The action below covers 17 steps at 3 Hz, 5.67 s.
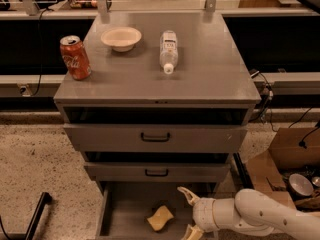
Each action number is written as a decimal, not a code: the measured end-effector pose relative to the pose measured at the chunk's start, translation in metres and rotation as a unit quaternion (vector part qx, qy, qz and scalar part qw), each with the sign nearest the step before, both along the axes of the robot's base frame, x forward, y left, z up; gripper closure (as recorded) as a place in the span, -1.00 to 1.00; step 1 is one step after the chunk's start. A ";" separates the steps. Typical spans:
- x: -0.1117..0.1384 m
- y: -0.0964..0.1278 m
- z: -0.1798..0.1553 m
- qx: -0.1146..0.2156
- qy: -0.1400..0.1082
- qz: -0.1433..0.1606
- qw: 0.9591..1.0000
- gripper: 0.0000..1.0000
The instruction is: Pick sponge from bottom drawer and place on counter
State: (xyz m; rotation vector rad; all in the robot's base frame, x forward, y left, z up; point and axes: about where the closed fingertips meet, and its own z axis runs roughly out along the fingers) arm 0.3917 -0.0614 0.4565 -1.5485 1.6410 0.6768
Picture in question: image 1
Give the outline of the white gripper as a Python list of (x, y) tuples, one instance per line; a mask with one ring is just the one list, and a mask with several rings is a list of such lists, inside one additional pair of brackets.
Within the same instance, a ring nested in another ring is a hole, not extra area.
[(200, 240), (204, 232), (209, 233), (217, 230), (213, 216), (213, 198), (199, 198), (191, 190), (179, 186), (177, 188), (181, 192), (188, 204), (193, 206), (193, 220), (196, 225), (187, 225), (186, 232), (181, 240)]

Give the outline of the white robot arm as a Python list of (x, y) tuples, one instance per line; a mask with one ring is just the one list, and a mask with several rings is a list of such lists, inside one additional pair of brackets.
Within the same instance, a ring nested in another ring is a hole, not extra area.
[(234, 198), (200, 198), (178, 187), (193, 207), (194, 225), (188, 225), (182, 240), (200, 240), (205, 233), (221, 229), (245, 235), (267, 236), (279, 230), (296, 240), (320, 240), (320, 218), (284, 206), (267, 195), (242, 189)]

